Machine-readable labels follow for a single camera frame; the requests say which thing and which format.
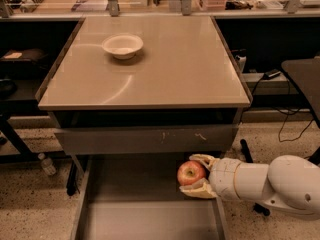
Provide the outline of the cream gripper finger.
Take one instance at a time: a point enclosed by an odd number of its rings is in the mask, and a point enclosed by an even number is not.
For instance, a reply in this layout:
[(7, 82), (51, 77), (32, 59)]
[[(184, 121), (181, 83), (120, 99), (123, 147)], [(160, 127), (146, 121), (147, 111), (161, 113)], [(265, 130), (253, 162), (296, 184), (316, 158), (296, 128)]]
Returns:
[(203, 165), (208, 171), (210, 171), (213, 165), (219, 161), (218, 158), (215, 158), (207, 154), (193, 154), (189, 157), (190, 161), (197, 161)]
[(179, 189), (183, 194), (189, 197), (201, 199), (212, 199), (217, 197), (216, 192), (205, 178), (200, 179), (191, 185), (180, 186)]

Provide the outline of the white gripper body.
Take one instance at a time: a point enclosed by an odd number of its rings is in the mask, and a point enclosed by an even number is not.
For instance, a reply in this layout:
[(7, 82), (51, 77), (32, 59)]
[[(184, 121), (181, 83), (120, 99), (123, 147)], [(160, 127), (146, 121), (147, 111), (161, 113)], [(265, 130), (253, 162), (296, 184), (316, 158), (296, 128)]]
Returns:
[(213, 191), (224, 200), (238, 200), (234, 186), (235, 173), (241, 161), (238, 159), (217, 159), (212, 165), (209, 182)]

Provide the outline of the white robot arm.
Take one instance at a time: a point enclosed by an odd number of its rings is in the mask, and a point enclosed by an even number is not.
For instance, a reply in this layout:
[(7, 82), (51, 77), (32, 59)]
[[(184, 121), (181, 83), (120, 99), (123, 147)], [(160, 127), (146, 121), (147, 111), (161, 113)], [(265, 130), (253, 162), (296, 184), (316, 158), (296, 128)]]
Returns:
[(258, 164), (193, 154), (177, 171), (189, 197), (251, 201), (305, 220), (320, 219), (319, 179), (319, 166), (292, 155)]

